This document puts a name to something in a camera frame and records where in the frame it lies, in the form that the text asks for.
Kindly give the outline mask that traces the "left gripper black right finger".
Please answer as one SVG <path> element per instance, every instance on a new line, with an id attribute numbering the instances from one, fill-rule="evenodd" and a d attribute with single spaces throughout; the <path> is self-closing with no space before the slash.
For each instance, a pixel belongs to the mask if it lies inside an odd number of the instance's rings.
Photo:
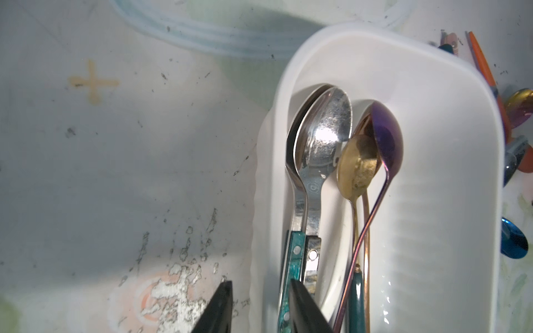
<path id="1" fill-rule="evenodd" d="M 308 290 L 299 280 L 291 280 L 289 302 L 293 332 L 333 332 Z"/>

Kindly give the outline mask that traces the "silver spoon grey marbled handle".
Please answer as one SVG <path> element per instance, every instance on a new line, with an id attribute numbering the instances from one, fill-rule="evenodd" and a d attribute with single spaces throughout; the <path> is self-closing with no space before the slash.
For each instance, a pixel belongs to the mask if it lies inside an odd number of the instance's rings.
<path id="1" fill-rule="evenodd" d="M 352 123 L 353 111 L 347 93 L 331 86 L 312 102 L 298 129 L 294 162 L 306 198 L 302 282 L 311 296 L 316 294 L 321 260 L 321 191 L 326 179 L 336 171 Z"/>

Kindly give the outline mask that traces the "small purple iridescent spoon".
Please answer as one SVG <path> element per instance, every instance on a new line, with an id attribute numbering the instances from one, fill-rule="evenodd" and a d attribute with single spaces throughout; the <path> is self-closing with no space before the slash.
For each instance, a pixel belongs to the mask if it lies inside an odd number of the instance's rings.
<path id="1" fill-rule="evenodd" d="M 356 248 L 356 253 L 359 255 L 359 250 L 364 243 L 364 236 L 370 229 L 370 225 L 377 215 L 378 209 L 384 200 L 385 194 L 394 179 L 398 174 L 403 161 L 403 135 L 400 126 L 393 115 L 393 113 L 381 102 L 374 101 L 366 109 L 369 111 L 373 137 L 378 151 L 378 161 L 380 161 L 386 171 L 386 178 L 380 194 L 374 204 L 369 217 L 364 223 L 364 227 L 359 234 L 359 240 Z"/>

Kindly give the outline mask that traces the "white plastic storage box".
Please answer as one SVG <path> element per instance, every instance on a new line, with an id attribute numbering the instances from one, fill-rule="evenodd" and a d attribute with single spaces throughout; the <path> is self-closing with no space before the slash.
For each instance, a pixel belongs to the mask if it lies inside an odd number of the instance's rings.
<path id="1" fill-rule="evenodd" d="M 483 77 L 463 60 L 366 24 L 326 27 L 296 51 L 258 137 L 249 324 L 275 332 L 290 227 L 291 121 L 315 87 L 377 100 L 398 120 L 401 169 L 370 229 L 373 332 L 494 332 L 504 139 Z"/>

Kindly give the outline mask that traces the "silver spoon green marbled handle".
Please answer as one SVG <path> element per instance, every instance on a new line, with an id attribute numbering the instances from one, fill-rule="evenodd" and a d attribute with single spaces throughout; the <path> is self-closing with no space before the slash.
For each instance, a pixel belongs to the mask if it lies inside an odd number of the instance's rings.
<path id="1" fill-rule="evenodd" d="M 294 204 L 291 206 L 291 227 L 287 232 L 283 274 L 280 281 L 277 332 L 291 332 L 289 302 L 290 282 L 293 279 L 298 280 L 301 278 L 305 252 L 305 232 L 302 230 L 302 224 L 307 216 L 307 194 L 296 170 L 294 148 L 297 141 L 298 130 L 300 129 L 301 122 L 308 110 L 313 103 L 331 87 L 332 86 L 329 84 L 322 85 L 309 95 L 296 113 L 287 135 L 285 168 L 290 177 L 294 194 Z"/>

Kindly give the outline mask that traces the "gold spoon dark green handle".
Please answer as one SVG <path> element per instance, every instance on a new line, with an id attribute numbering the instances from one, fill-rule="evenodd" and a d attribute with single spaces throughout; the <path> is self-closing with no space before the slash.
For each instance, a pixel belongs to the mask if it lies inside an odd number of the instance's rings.
<path id="1" fill-rule="evenodd" d="M 376 174 L 378 151 L 375 140 L 366 135 L 353 136 L 345 146 L 337 168 L 337 185 L 352 209 L 351 262 L 346 270 L 341 305 L 334 327 L 340 331 L 344 316 L 348 316 L 349 332 L 366 332 L 364 274 L 356 248 L 359 240 L 357 200 L 366 193 Z"/>

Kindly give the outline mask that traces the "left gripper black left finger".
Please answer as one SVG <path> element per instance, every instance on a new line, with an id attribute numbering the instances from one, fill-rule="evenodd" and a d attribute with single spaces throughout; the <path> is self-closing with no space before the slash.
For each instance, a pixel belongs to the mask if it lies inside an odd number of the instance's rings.
<path id="1" fill-rule="evenodd" d="M 192 333 L 229 333 L 233 316 L 233 283 L 221 282 Z"/>

